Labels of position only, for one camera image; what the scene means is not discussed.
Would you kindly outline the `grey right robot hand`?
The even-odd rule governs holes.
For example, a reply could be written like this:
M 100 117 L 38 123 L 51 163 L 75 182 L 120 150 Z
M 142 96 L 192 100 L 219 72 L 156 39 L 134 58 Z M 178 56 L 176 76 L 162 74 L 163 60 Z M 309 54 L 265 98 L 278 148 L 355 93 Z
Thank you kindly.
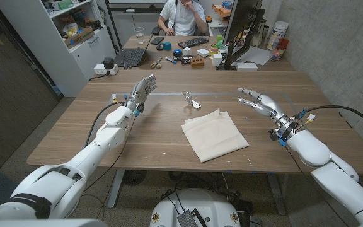
M 255 111 L 260 115 L 270 117 L 273 122 L 279 127 L 282 127 L 284 124 L 291 121 L 288 116 L 286 116 L 284 111 L 279 107 L 277 102 L 275 102 L 269 96 L 262 95 L 257 93 L 256 91 L 245 88 L 238 88 L 237 90 L 240 93 L 249 95 L 256 100 L 255 102 L 252 102 L 243 98 L 238 98 L 238 101 L 240 103 L 254 108 Z

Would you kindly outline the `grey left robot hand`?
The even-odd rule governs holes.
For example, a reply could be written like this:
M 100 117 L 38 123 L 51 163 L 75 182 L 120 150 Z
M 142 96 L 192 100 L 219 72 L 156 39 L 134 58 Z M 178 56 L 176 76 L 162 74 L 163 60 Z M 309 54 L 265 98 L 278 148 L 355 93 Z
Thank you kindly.
M 131 90 L 129 98 L 125 106 L 132 111 L 136 110 L 139 105 L 142 105 L 147 96 L 156 88 L 156 77 L 151 74 L 140 80 Z

